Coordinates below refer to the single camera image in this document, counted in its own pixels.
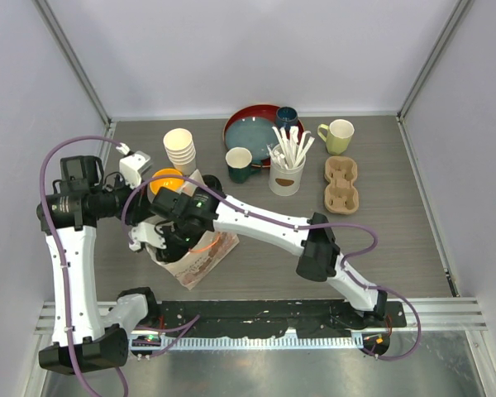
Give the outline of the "brown paper takeout bag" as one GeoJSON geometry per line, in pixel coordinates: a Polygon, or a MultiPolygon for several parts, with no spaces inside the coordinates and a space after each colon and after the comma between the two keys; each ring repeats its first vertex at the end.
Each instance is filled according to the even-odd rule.
{"type": "MultiPolygon", "coordinates": [[[[203,182],[203,175],[195,170],[191,179],[203,182]]],[[[188,182],[180,192],[194,193],[196,187],[188,182]]],[[[203,239],[183,259],[165,263],[155,259],[156,248],[146,246],[154,263],[166,269],[183,287],[193,289],[220,261],[222,261],[237,245],[239,237],[231,232],[205,232],[203,239]]]]}

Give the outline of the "stack of white paper cups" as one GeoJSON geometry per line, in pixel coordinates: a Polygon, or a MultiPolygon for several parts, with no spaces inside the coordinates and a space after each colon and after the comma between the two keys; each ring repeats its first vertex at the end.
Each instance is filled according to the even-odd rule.
{"type": "Polygon", "coordinates": [[[183,175],[190,175],[196,169],[196,149],[192,133],[184,128],[175,128],[163,138],[167,156],[174,168],[183,175]]]}

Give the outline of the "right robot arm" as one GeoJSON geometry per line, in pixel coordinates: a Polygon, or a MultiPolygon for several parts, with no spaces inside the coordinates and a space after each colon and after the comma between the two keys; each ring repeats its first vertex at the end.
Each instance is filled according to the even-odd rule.
{"type": "Polygon", "coordinates": [[[194,248],[205,232],[232,232],[279,247],[298,258],[296,273],[305,280],[327,282],[346,299],[365,326],[387,315],[387,294],[349,262],[336,243],[326,216],[298,218],[250,206],[222,191],[200,186],[193,194],[158,191],[150,211],[170,221],[163,230],[163,261],[174,261],[194,248]]]}

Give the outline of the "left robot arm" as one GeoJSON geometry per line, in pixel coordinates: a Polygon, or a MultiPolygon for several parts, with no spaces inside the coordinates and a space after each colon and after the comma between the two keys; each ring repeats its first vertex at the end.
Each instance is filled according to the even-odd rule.
{"type": "Polygon", "coordinates": [[[46,199],[64,249],[62,256],[42,209],[36,210],[52,257],[55,289],[52,343],[38,353],[41,368],[72,375],[71,347],[83,372],[124,366],[133,329],[149,330],[159,322],[160,309],[148,287],[121,292],[112,313],[101,317],[94,274],[98,220],[121,216],[129,195],[150,167],[147,154],[132,152],[120,159],[114,184],[105,186],[100,158],[61,159],[61,177],[53,181],[53,192],[46,199]]]}

